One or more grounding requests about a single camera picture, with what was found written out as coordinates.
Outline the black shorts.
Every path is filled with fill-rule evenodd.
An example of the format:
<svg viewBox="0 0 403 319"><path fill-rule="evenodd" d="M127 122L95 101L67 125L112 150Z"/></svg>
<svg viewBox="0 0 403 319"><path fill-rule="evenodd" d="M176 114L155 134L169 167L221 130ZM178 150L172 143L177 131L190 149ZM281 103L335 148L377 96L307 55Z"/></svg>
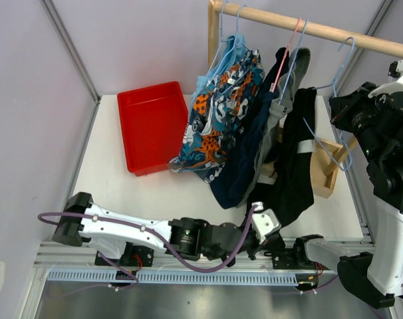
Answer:
<svg viewBox="0 0 403 319"><path fill-rule="evenodd" d="M258 183L250 193L248 203L261 201L272 209L282 227L290 225L314 204L311 184L311 151L300 153L299 143L313 141L315 100L317 90L301 88L295 95L293 110L287 115L282 142L274 169L274 184Z"/></svg>

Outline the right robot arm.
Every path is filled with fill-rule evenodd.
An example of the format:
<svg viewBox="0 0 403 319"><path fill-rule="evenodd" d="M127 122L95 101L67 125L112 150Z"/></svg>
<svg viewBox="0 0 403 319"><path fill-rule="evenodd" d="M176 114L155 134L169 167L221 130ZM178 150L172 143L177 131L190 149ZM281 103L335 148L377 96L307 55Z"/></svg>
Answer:
<svg viewBox="0 0 403 319"><path fill-rule="evenodd" d="M373 253L353 253L320 235L299 237L285 256L300 268L319 263L336 271L344 288L380 309L403 298L403 87L365 82L331 98L331 124L352 133L367 160L378 230Z"/></svg>

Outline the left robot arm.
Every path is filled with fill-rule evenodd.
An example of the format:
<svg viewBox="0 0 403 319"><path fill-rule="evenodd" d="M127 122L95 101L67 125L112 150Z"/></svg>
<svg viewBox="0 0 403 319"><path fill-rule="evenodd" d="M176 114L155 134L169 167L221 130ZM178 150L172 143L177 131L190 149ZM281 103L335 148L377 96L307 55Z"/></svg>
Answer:
<svg viewBox="0 0 403 319"><path fill-rule="evenodd" d="M67 201L52 240L72 247L88 243L120 266L132 260L128 244L187 261L220 259L231 266L240 252L255 259L281 229L272 209L265 209L262 202L253 206L242 226L229 222L212 225L189 217L171 221L131 217L97 205L91 194L79 192Z"/></svg>

